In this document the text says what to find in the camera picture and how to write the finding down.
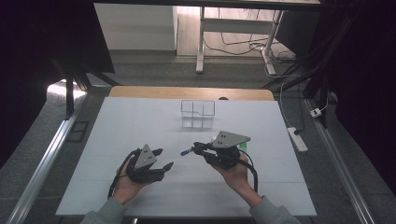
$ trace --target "black panel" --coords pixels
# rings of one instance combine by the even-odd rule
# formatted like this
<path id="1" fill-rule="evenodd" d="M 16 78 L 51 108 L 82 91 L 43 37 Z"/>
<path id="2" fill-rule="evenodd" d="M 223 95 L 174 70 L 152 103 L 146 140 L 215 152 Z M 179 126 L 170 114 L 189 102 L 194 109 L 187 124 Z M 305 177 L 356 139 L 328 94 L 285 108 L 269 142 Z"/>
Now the black panel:
<path id="1" fill-rule="evenodd" d="M 316 31 L 318 18 L 318 12 L 285 11 L 276 31 L 276 40 L 297 56 L 305 56 Z"/>

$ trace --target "gray sleeve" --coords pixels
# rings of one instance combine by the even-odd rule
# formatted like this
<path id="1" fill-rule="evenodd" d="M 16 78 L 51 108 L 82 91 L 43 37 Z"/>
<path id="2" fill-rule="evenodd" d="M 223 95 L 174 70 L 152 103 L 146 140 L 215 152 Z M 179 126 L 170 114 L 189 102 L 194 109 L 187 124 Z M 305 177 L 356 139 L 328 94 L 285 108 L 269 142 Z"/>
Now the gray sleeve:
<path id="1" fill-rule="evenodd" d="M 119 224 L 122 222 L 126 208 L 113 198 L 109 198 L 97 212 L 89 212 L 81 221 L 82 224 Z"/>
<path id="2" fill-rule="evenodd" d="M 258 224 L 300 224 L 285 206 L 274 206 L 265 196 L 262 202 L 249 210 Z"/>

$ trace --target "power strip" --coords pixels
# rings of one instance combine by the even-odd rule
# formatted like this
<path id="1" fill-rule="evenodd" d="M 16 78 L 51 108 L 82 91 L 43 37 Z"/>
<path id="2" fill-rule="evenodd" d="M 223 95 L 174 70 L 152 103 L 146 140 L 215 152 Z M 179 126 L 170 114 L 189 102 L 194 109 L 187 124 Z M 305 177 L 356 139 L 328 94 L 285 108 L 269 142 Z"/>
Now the power strip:
<path id="1" fill-rule="evenodd" d="M 306 152 L 308 148 L 306 147 L 303 138 L 299 134 L 295 134 L 296 128 L 288 128 L 288 132 L 291 138 L 291 141 L 296 146 L 299 152 Z"/>

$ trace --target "table leg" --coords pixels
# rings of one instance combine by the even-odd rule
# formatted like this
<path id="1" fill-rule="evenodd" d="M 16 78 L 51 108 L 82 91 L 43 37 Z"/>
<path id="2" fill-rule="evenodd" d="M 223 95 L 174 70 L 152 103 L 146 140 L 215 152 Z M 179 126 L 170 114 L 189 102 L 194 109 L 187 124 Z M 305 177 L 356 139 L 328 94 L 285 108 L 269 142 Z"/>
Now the table leg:
<path id="1" fill-rule="evenodd" d="M 201 7 L 199 43 L 198 43 L 197 66 L 196 66 L 197 74 L 202 74 L 204 72 L 204 26 L 205 26 L 205 8 Z"/>
<path id="2" fill-rule="evenodd" d="M 261 49 L 262 57 L 264 58 L 265 66 L 267 67 L 268 74 L 270 76 L 273 76 L 273 75 L 276 74 L 276 71 L 274 69 L 274 66 L 272 64 L 271 57 L 270 57 L 269 54 L 270 54 L 270 50 L 271 50 L 271 45 L 272 45 L 272 43 L 274 41 L 274 37 L 275 37 L 276 30 L 277 30 L 277 26 L 279 25 L 280 17 L 282 16 L 282 12 L 283 11 L 278 11 L 277 12 L 276 18 L 275 18 L 275 20 L 273 22 L 273 25 L 271 27 L 270 34 L 268 35 L 267 44 L 265 45 L 264 49 Z"/>

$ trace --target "table surface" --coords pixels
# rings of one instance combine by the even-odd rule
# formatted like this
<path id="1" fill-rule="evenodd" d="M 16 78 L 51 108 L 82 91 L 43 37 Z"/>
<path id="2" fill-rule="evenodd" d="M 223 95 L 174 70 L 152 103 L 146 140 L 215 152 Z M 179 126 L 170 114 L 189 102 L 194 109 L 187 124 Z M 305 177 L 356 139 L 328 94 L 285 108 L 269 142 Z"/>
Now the table surface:
<path id="1" fill-rule="evenodd" d="M 151 149 L 164 149 L 153 168 L 170 161 L 175 164 L 163 181 L 144 188 L 126 204 L 130 208 L 126 216 L 249 217 L 246 203 L 226 186 L 202 157 L 179 155 L 193 142 L 208 142 L 221 130 L 252 138 L 247 143 L 247 152 L 259 174 L 261 195 L 265 194 L 276 205 L 287 206 L 295 216 L 316 214 L 279 106 L 271 92 L 115 87 L 109 96 L 102 105 L 57 215 L 84 215 L 99 209 L 106 200 L 114 171 L 125 155 L 136 147 L 149 144 Z M 230 101 L 216 100 L 220 96 L 226 96 Z M 212 129 L 181 127 L 180 99 L 191 98 L 216 100 Z M 252 184 L 251 174 L 248 179 Z"/>
<path id="2" fill-rule="evenodd" d="M 116 86 L 111 89 L 110 97 L 163 98 L 163 99 L 203 99 L 273 101 L 274 95 L 268 90 L 188 88 L 188 87 L 146 87 Z"/>

